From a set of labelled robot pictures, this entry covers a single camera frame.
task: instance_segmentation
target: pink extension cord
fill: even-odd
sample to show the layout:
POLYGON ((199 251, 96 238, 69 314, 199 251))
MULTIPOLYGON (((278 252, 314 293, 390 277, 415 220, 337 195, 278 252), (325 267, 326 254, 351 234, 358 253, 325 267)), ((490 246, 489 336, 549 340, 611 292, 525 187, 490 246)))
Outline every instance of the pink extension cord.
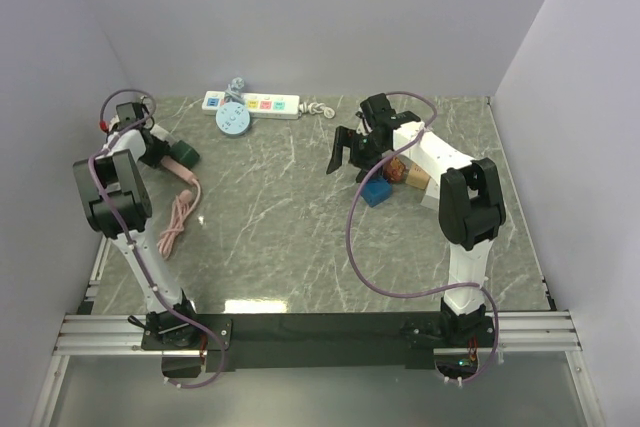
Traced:
POLYGON ((158 241, 158 250, 160 251, 160 254, 162 254, 162 257, 167 259, 171 255, 174 242, 178 236, 184 232, 184 223, 200 202, 200 198, 202 197, 202 187, 193 172, 170 157, 165 157, 162 159, 161 163, 165 169, 173 172, 186 183, 193 185, 196 188, 195 199, 193 198, 193 192, 190 190, 183 190, 173 201, 173 205, 171 206, 171 221, 169 222, 169 226, 166 230, 160 234, 160 240, 158 241))

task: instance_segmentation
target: marble surface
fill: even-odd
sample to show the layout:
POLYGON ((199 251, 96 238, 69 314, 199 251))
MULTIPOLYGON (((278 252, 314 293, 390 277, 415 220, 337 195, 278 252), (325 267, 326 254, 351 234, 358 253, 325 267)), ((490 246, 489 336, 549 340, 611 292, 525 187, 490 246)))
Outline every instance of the marble surface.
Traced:
MULTIPOLYGON (((310 97, 336 109, 334 119, 257 119, 241 138, 225 137, 202 99, 160 99, 156 121, 193 145, 202 160, 194 171, 203 185, 200 207, 169 259, 170 270, 199 312, 352 312, 437 310, 439 297, 382 297, 354 275, 344 229, 357 170, 346 164, 325 175, 335 127, 355 128, 362 98, 310 97)), ((507 222, 489 257, 487 286, 502 310, 547 310, 541 273, 485 98, 437 98, 433 130, 474 157, 496 162, 507 222)), ((419 101, 395 97, 399 110, 423 118, 419 101)), ((154 205, 154 231, 167 225, 170 204, 184 185, 162 170, 142 167, 154 205)), ((354 252, 378 286, 414 292, 440 286, 449 249, 437 214, 420 206, 423 192, 394 185, 392 197, 371 209, 360 201, 354 252)), ((143 296, 122 255, 110 249, 94 313, 144 312, 143 296)))

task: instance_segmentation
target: orange-brown object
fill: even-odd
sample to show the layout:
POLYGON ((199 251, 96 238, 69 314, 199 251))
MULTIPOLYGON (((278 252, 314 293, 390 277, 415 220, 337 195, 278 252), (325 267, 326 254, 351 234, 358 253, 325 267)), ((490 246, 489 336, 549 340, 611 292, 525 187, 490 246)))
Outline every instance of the orange-brown object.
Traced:
POLYGON ((427 184, 431 177, 424 170, 418 167, 417 164, 411 164, 411 168, 409 169, 409 173, 407 174, 407 179, 405 182, 409 184, 411 187, 415 187, 416 189, 424 190, 427 188, 427 184))
POLYGON ((405 176, 407 167, 402 163, 400 159, 394 157, 387 165, 384 166, 382 176, 388 182, 402 182, 405 176))

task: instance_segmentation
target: coiled white cord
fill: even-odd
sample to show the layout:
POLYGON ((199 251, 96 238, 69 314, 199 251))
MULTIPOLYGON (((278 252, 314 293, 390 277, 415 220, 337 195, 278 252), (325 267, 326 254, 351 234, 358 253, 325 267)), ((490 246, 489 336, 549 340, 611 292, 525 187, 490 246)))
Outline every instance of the coiled white cord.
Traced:
POLYGON ((323 114, 327 119, 333 119, 336 111, 322 102, 302 102, 298 108, 300 114, 323 114))

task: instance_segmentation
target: gray floor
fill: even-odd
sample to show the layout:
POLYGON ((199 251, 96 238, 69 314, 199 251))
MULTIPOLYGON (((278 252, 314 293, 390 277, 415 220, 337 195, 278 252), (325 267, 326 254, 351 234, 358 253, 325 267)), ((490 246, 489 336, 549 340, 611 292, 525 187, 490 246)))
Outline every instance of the gray floor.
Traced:
MULTIPOLYGON (((200 312, 276 310, 345 312, 436 310, 437 298, 381 297, 353 274, 344 247, 347 209, 356 169, 325 175, 336 126, 357 125, 362 99, 318 97, 337 110, 334 119, 259 119, 244 137, 221 134, 205 117, 201 99, 162 99, 157 122, 202 155, 195 168, 204 190, 169 260, 172 272, 200 312)), ((541 274, 485 98, 438 98, 434 132, 474 157, 498 165, 507 222, 492 249, 488 288, 504 310, 548 309, 541 274)), ((423 118, 413 99, 396 107, 423 118)), ((167 172, 143 168, 154 205, 154 229, 168 222, 173 197, 184 185, 167 172)), ((437 214, 419 205, 422 192, 394 186, 374 209, 360 202, 354 220, 355 255, 377 285, 414 292, 447 281, 448 243, 437 214)), ((141 291, 123 257, 112 249, 104 265, 94 313, 143 313, 141 291)))
POLYGON ((160 360, 73 357, 52 426, 583 427, 563 353, 507 354, 463 389, 396 367, 246 370, 163 385, 160 360))

